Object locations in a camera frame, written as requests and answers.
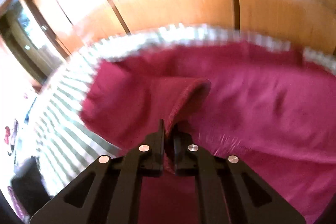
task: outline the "red object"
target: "red object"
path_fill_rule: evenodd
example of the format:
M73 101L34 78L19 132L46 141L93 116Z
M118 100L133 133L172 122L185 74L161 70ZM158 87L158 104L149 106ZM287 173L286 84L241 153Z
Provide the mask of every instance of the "red object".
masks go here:
M9 144L9 136L11 135L11 130L9 129L9 127L5 127L5 129L6 129L5 143Z
M199 108L204 79L211 90ZM231 43L103 62L81 118L125 150L154 132L159 118L168 133L187 120L179 126L196 144L240 157L313 223L336 191L335 105L336 78L299 52ZM197 223L191 178L166 171L143 180L138 223L159 222Z

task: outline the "triangular cutout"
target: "triangular cutout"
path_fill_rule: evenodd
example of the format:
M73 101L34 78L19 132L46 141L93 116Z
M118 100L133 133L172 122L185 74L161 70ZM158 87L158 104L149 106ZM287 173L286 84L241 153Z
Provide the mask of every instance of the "triangular cutout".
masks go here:
M255 207L261 207L267 203L272 202L272 197L247 173L244 172L241 174L241 176Z
M94 179L95 173L87 175L70 193L65 195L64 201L77 208L82 208Z

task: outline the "metal pin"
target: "metal pin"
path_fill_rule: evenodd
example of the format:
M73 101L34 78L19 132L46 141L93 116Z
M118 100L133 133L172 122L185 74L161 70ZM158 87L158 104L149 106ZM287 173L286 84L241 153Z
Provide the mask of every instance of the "metal pin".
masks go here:
M195 145L195 144L191 144L191 145L188 146L188 150L195 152L195 151L198 150L198 146Z
M229 160L230 163L233 163L233 164L236 164L239 160L238 157L234 155L229 156L227 159Z
M101 163L101 164L105 164L109 161L109 157L108 156L101 156L99 157L98 161Z
M146 145L146 144L140 145L140 146L139 146L139 150L140 150L141 152L146 152L146 151L149 150L149 146Z

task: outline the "striped fabric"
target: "striped fabric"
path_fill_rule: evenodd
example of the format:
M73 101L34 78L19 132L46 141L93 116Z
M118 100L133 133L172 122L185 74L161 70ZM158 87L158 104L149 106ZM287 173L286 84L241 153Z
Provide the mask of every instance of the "striped fabric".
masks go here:
M101 59L115 62L136 55L141 49L155 51L174 45L224 45L228 41L241 40L263 46L272 52L290 49L290 42L281 42L256 33L229 31L207 25L185 27L178 24L146 33L102 39L71 55L67 63L49 78L33 107L36 156L49 193L56 195L100 155L115 157L120 150L88 130L78 115ZM304 58L323 65L336 75L336 61L332 56L307 48L304 50Z

